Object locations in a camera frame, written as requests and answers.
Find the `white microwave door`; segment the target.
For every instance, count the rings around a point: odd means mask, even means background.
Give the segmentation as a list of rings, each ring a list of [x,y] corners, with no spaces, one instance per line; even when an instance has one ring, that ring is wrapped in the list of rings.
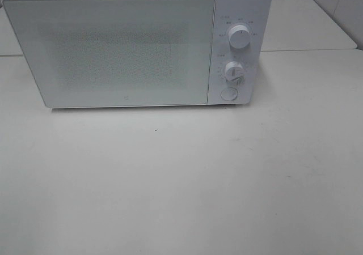
[[[6,1],[50,108],[207,102],[214,0]]]

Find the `white timer knob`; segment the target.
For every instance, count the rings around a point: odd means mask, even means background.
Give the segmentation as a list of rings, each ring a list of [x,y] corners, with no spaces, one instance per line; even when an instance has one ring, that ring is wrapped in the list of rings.
[[[224,76],[228,82],[234,82],[244,76],[244,67],[240,62],[228,62],[225,65]]]

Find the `round white door button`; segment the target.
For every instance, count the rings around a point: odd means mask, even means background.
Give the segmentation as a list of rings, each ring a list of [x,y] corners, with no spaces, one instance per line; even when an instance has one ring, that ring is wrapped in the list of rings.
[[[228,87],[221,92],[221,98],[224,101],[234,101],[238,97],[238,90],[236,88]]]

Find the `upper white power knob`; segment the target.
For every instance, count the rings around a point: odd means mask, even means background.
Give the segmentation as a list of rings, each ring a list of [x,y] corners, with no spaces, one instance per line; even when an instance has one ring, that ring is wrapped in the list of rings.
[[[243,49],[251,41],[251,30],[246,24],[236,24],[229,28],[227,38],[231,47]]]

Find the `white microwave oven body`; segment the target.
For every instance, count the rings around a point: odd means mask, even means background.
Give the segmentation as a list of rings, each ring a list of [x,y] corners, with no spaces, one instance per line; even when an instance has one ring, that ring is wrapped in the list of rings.
[[[249,103],[271,0],[2,0],[49,108]]]

